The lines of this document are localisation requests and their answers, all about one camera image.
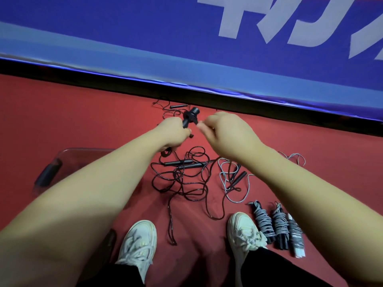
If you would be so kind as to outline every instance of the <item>black pants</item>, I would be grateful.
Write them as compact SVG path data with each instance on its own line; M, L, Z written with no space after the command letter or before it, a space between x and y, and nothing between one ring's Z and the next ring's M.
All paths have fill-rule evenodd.
M118 286L129 278L129 286L144 286L136 266L110 264L95 277L78 284L88 286ZM273 251L259 248L251 251L241 269L243 287L250 286L330 286L309 272L295 266Z

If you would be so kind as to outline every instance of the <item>red floor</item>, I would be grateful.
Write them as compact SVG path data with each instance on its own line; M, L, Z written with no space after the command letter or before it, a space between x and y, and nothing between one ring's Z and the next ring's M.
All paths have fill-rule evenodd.
M117 148L152 129L162 119L162 110L153 109L153 100L143 97L4 75L0 75L0 88L0 229L31 202L34 180L60 150ZM200 119L215 112L202 107L200 110ZM383 139L240 116L265 144L286 154L301 153L307 160L306 169L383 213ZM210 157L216 157L195 126L191 128L194 138L188 139L178 153L183 155L192 146L201 145ZM223 193L217 172L215 168L209 183L209 205L212 212L220 215ZM230 260L224 243L227 218L237 211L250 214L250 208L226 201L226 219L213 221L205 214L204 202L175 198L172 202L174 234L179 246L170 246L167 194L159 194L151 187L153 175L151 170L146 172L142 187L116 219L113 227L118 233L117 243L121 243L134 222L149 219L157 227L158 246L154 265L147 274L147 286L180 286L188 282L203 285L205 281L210 286L222 285L229 273ZM256 199L263 206L276 200L264 183L251 178L247 201ZM306 258L295 259L287 251L276 252L333 286L346 286L307 238L305 242Z

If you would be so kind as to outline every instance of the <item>foot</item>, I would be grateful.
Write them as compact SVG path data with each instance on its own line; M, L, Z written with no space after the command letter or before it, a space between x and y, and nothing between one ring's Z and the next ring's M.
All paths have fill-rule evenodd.
M137 266L145 284L146 272L153 264L157 246L157 231L149 220L136 222L127 232L122 242L116 264Z
M227 223L227 239L236 261L236 287L242 287L241 268L249 251L267 249L265 235L258 231L252 219L243 212L233 214Z

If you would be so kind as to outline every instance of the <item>person's left hand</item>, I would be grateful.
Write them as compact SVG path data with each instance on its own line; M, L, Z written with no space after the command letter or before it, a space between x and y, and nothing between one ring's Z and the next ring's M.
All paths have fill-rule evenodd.
M182 119L180 117L171 117L163 120L155 129L157 135L161 137L163 146L160 151L164 151L171 147L174 151L182 144L191 134L189 128L182 127Z

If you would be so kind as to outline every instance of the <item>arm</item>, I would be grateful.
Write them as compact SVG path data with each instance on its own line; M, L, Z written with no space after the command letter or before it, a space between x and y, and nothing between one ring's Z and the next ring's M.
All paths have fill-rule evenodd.
M349 284L383 285L383 217L264 145L237 115L218 112L198 128L221 156L265 182L310 241Z
M44 192L0 233L0 285L74 285L153 156L189 135L165 119Z

